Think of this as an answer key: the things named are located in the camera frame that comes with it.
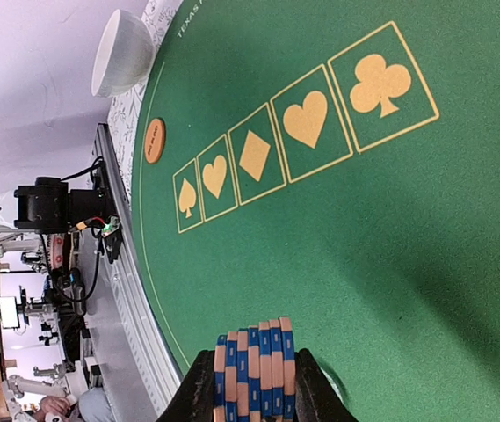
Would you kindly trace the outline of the white ceramic bowl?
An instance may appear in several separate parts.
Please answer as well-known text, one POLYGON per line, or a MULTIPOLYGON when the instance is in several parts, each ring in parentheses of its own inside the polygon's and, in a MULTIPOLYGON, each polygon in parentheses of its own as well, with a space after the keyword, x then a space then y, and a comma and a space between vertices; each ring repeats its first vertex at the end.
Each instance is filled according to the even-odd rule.
POLYGON ((114 11, 98 45, 91 95, 110 98, 125 93, 149 74, 155 56, 155 44, 141 19, 129 11, 114 11))

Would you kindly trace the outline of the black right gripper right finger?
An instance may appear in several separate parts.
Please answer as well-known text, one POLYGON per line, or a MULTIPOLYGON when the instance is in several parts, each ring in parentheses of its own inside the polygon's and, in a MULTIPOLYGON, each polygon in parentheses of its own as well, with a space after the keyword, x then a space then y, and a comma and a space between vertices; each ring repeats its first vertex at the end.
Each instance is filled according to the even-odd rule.
POLYGON ((331 387, 313 354, 296 354, 296 420, 301 422, 358 422, 331 387))

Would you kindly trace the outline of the blue peach chip stack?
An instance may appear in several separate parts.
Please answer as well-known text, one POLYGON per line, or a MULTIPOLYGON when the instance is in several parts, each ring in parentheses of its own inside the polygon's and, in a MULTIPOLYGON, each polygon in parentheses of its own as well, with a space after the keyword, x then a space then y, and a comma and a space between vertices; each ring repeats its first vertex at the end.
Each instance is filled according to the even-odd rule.
POLYGON ((217 338, 213 420, 296 420, 296 350, 289 317, 217 338))

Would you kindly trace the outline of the front aluminium rail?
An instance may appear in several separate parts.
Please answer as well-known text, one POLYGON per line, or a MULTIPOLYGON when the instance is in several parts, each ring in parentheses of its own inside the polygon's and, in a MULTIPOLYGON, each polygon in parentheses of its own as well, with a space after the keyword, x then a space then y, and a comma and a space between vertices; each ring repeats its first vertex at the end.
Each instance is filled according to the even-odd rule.
POLYGON ((122 245, 112 270, 112 289, 135 367, 153 411, 153 415, 147 420, 153 421, 163 414, 177 392, 181 374, 156 321, 142 283, 134 248, 130 204, 120 176, 110 128, 105 123, 98 125, 95 147, 104 158, 108 185, 121 220, 122 245))

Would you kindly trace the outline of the person in background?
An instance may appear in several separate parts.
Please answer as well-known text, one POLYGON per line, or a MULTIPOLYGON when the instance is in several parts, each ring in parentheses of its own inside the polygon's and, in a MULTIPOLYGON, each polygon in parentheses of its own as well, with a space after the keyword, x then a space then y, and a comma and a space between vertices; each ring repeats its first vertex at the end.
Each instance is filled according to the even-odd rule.
POLYGON ((32 415, 32 418, 45 421, 48 413, 56 415, 61 421, 116 421, 102 388, 89 389, 74 404, 71 404, 66 397, 45 396, 40 400, 40 409, 32 415))

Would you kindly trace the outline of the clear dealer button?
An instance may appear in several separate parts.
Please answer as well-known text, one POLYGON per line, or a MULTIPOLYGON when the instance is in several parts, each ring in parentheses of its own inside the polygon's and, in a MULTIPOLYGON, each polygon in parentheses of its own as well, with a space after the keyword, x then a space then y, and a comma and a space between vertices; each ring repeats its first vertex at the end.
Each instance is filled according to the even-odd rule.
POLYGON ((324 376, 328 380, 331 388, 337 394, 338 399, 342 403, 344 403, 344 385, 341 382, 341 380, 335 374, 333 374, 332 372, 330 372, 328 370, 323 369, 322 373, 324 374, 324 376))

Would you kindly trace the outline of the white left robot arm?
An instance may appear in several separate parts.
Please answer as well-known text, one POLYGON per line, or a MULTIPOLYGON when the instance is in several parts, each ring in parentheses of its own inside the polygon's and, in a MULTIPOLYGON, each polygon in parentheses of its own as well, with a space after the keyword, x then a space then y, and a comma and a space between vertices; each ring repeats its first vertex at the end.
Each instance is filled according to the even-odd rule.
POLYGON ((0 193, 0 233, 66 233, 79 222, 106 219, 111 212, 103 188, 71 189, 62 179, 39 177, 32 185, 0 193))

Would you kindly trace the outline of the green round poker mat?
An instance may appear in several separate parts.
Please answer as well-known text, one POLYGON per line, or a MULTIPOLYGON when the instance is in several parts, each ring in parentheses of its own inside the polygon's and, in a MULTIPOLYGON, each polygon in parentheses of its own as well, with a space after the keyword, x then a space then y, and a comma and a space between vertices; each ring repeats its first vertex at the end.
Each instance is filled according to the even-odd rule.
POLYGON ((361 421, 500 421, 500 1, 184 1, 134 243, 181 373, 292 319, 361 421))

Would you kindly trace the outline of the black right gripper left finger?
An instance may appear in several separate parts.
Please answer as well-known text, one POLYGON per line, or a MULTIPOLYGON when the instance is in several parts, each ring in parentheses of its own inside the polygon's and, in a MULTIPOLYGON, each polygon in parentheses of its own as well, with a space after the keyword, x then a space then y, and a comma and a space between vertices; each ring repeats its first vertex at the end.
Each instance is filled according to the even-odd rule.
POLYGON ((214 351, 203 350, 156 422, 211 422, 213 409, 214 351))

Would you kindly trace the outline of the orange big blind button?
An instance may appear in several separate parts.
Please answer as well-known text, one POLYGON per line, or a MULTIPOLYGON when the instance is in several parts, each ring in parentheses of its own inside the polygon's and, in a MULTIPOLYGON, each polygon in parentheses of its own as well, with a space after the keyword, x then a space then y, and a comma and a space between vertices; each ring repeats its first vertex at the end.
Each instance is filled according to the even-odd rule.
POLYGON ((149 123, 144 139, 144 156, 149 164, 155 164, 160 160, 165 142, 165 122, 162 118, 155 118, 149 123))

